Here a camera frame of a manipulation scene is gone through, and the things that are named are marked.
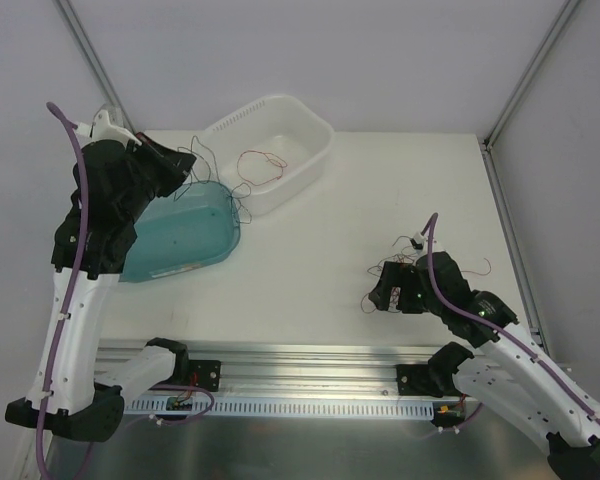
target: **tabletop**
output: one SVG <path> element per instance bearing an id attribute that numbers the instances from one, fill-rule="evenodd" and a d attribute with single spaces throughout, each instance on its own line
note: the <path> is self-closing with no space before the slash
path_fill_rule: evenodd
<path id="1" fill-rule="evenodd" d="M 146 133 L 171 148 L 188 147 L 194 134 Z M 528 326 L 477 138 L 336 133 L 324 175 L 243 225 L 224 262 L 117 286 L 102 338 L 371 347 L 457 341 L 431 314 L 365 313 L 373 306 L 362 301 L 378 280 L 367 270 L 408 247 L 398 237 L 421 229 L 434 211 L 436 239 L 471 287 L 500 296 Z"/>

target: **gray floor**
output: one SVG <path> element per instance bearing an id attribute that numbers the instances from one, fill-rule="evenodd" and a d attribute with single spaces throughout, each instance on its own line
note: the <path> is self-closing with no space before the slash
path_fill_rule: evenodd
<path id="1" fill-rule="evenodd" d="M 98 445 L 83 480 L 554 480 L 539 450 L 486 410 L 459 435 L 426 422 L 203 418 L 140 422 Z M 52 471 L 73 478 L 84 445 L 56 441 Z"/>

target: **white plastic basket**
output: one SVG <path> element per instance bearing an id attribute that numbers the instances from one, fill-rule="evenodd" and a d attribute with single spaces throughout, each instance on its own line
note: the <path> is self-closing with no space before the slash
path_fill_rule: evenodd
<path id="1" fill-rule="evenodd" d="M 256 100 L 202 135 L 216 155 L 220 182 L 237 196 L 249 185 L 242 203 L 252 215 L 270 212 L 319 178 L 332 142 L 331 125 L 289 95 Z"/>

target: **blue plastic tray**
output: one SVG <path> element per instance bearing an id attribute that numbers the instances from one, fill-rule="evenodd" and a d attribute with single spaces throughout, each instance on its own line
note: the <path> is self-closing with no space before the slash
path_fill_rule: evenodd
<path id="1" fill-rule="evenodd" d="M 223 261 L 240 241 L 240 221 L 224 185 L 193 183 L 153 200 L 136 223 L 136 232 L 121 276 L 124 282 L 144 282 Z"/>

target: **gray wall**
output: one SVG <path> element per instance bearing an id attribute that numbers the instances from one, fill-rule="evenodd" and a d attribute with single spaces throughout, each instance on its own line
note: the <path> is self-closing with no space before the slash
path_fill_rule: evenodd
<path id="1" fill-rule="evenodd" d="M 600 400 L 600 0 L 587 0 L 495 145 L 559 361 Z"/>
<path id="2" fill-rule="evenodd" d="M 74 0 L 141 129 L 289 93 L 336 130 L 487 134 L 564 0 Z"/>
<path id="3" fill-rule="evenodd" d="M 53 232 L 75 163 L 54 100 L 89 121 L 104 103 L 49 0 L 0 0 L 0 479 L 23 430 L 4 421 L 27 393 L 49 324 Z"/>

